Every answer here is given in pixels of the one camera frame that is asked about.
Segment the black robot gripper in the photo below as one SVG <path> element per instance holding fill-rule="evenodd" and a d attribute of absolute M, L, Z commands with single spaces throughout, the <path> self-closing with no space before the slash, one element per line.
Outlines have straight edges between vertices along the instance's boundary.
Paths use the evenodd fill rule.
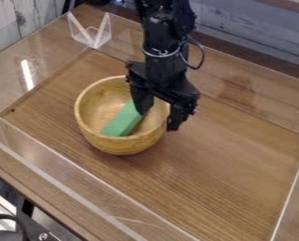
<path fill-rule="evenodd" d="M 188 51 L 181 50 L 172 56 L 147 56 L 144 61 L 128 61 L 125 64 L 127 81 L 131 95 L 140 115 L 153 106 L 157 97 L 169 103 L 167 130 L 177 131 L 188 116 L 196 113 L 200 93 L 187 79 Z"/>

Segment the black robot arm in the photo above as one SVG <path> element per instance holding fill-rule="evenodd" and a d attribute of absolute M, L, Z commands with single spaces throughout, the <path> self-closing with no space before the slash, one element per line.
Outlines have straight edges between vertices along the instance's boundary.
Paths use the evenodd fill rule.
<path fill-rule="evenodd" d="M 189 44 L 201 53 L 203 46 L 189 36 L 195 29 L 196 14 L 188 0 L 135 0 L 143 28 L 143 61 L 129 61 L 127 82 L 136 110 L 143 115 L 153 106 L 157 97 L 169 103 L 167 130 L 177 131 L 188 116 L 195 114 L 200 91 L 187 80 L 187 69 L 197 70 L 189 64 Z"/>

